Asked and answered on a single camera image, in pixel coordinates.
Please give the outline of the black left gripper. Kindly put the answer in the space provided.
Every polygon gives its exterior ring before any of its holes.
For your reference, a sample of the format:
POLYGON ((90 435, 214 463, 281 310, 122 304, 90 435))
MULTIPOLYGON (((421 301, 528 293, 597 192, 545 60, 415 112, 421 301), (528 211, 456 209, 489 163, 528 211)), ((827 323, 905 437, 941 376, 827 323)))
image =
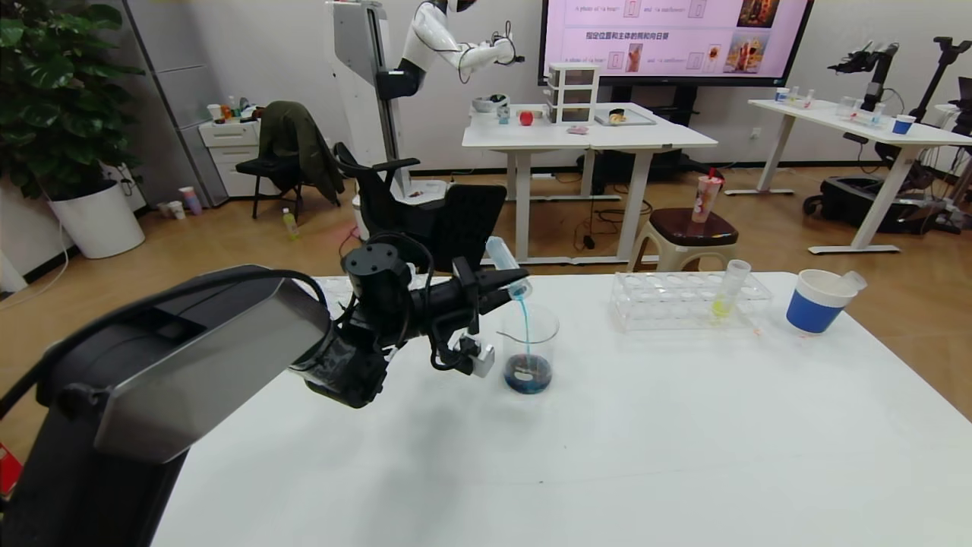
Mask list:
POLYGON ((453 262, 451 278, 424 284, 410 291, 410 334, 451 335, 480 333, 480 315, 513 300, 510 294, 530 294, 530 273, 525 269, 483 270, 476 273, 464 258, 453 262))

